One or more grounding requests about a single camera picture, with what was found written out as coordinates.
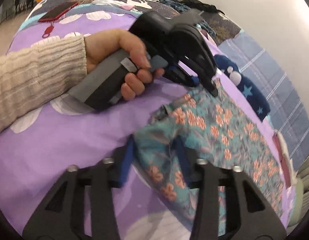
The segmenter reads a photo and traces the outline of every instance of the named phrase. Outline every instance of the hand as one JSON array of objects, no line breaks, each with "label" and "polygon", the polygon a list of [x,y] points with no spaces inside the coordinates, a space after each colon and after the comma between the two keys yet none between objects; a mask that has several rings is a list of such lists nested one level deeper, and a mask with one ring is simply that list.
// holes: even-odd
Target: hand
[{"label": "hand", "polygon": [[125,49],[130,59],[141,68],[136,75],[128,73],[125,77],[125,83],[121,86],[121,93],[125,100],[132,100],[136,95],[144,91],[144,83],[151,83],[153,78],[159,78],[163,75],[163,69],[157,69],[151,73],[147,69],[150,63],[146,57],[144,43],[132,33],[112,29],[92,34],[85,38],[87,73],[90,73],[102,60],[119,48]]}]

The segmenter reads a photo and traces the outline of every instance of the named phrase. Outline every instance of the star pattern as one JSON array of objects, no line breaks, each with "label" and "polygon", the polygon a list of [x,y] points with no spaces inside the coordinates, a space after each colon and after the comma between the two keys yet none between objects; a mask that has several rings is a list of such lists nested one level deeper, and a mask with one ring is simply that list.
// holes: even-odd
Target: star pattern
[{"label": "star pattern", "polygon": [[253,94],[251,93],[251,88],[252,86],[250,86],[249,88],[247,88],[244,85],[244,91],[242,92],[242,94],[245,96],[245,98],[247,98],[248,96],[252,96]]},{"label": "star pattern", "polygon": [[258,114],[262,114],[263,113],[263,108],[259,107],[258,111],[256,111]]}]

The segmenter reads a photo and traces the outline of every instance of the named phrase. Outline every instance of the floral fabric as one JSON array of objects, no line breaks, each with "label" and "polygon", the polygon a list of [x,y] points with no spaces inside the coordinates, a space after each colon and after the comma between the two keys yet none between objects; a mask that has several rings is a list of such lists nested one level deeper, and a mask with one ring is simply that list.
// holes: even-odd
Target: floral fabric
[{"label": "floral fabric", "polygon": [[[279,165],[264,137],[216,80],[219,96],[214,98],[202,87],[190,89],[184,97],[162,106],[151,124],[135,133],[138,161],[153,185],[190,220],[194,219],[198,190],[184,182],[179,161],[170,144],[180,135],[185,146],[197,150],[213,165],[230,169],[240,165],[282,215],[283,181]],[[225,233],[224,188],[219,188],[219,235]]]}]

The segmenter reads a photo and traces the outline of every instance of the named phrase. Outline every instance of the phone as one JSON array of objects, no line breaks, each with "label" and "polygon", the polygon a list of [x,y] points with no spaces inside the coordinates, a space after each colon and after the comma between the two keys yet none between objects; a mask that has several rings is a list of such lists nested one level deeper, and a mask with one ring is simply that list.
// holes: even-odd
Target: phone
[{"label": "phone", "polygon": [[59,19],[66,12],[71,10],[73,7],[77,6],[79,2],[65,2],[54,7],[52,10],[48,11],[44,16],[42,16],[38,22],[53,22]]}]

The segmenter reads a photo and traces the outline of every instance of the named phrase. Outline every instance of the sweater sleeve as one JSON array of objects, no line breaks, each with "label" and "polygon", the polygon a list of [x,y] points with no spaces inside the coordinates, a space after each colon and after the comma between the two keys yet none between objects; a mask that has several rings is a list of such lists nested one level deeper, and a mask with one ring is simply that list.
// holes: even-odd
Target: sweater sleeve
[{"label": "sweater sleeve", "polygon": [[0,132],[87,75],[84,38],[37,45],[0,57]]}]

